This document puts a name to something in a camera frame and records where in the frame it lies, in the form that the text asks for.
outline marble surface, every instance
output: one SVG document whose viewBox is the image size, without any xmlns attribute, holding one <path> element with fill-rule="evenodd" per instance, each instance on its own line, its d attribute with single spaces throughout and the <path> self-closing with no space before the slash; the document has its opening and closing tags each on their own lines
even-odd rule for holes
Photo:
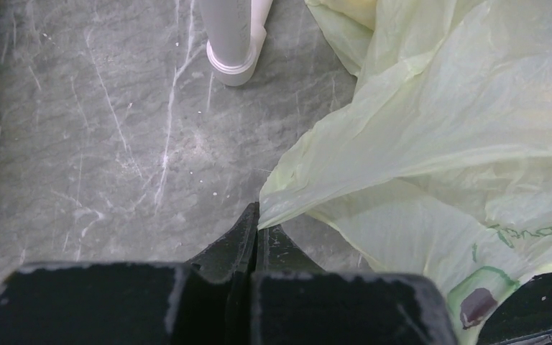
<svg viewBox="0 0 552 345">
<path fill-rule="evenodd" d="M 0 282 L 24 262 L 186 260 L 280 155 L 351 100 L 302 0 L 277 0 L 253 79 L 211 75 L 197 0 L 0 1 Z M 361 260 L 309 218 L 323 267 Z"/>
</svg>

